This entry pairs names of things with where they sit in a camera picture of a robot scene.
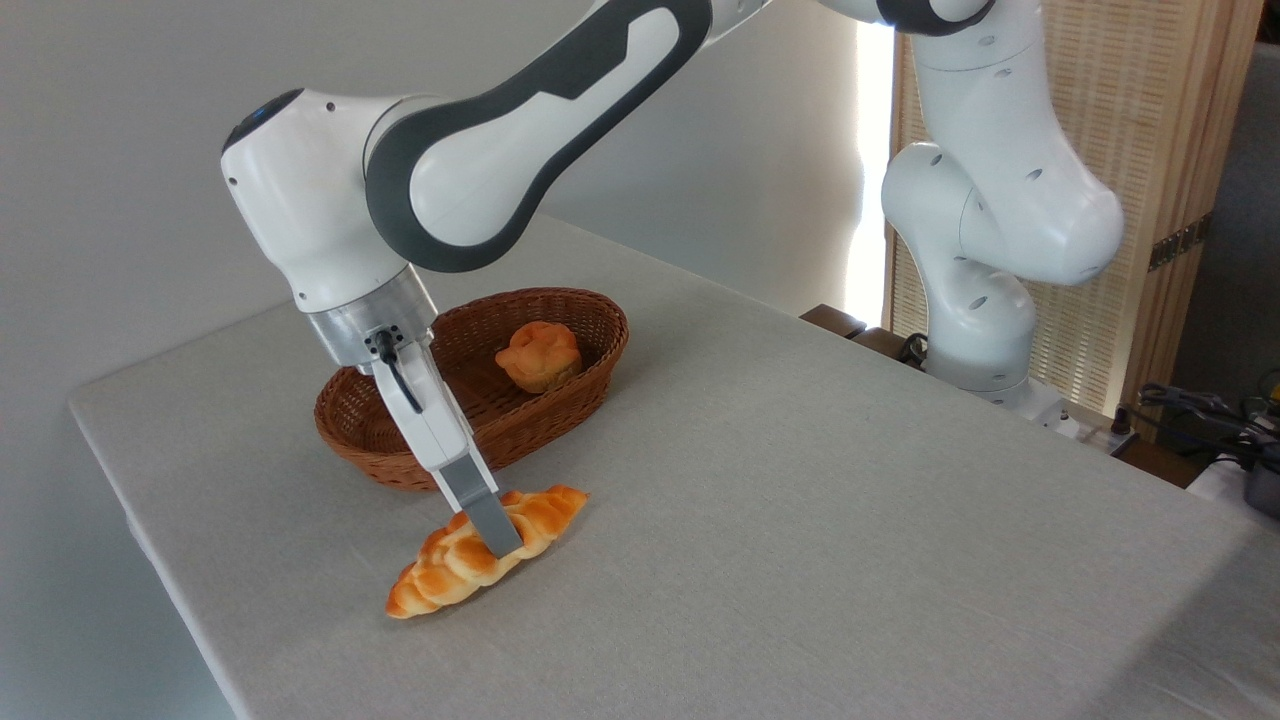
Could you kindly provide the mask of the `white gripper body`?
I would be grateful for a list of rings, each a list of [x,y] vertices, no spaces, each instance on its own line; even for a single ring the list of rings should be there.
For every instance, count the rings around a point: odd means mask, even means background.
[[[421,468],[436,474],[475,448],[470,425],[425,345],[383,348],[372,368],[384,404]]]

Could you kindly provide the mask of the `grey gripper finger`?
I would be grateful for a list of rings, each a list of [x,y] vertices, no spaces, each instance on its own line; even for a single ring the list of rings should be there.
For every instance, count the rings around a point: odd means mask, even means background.
[[[470,520],[497,559],[506,559],[524,547],[500,502],[497,482],[475,448],[438,469],[436,484],[453,511]]]

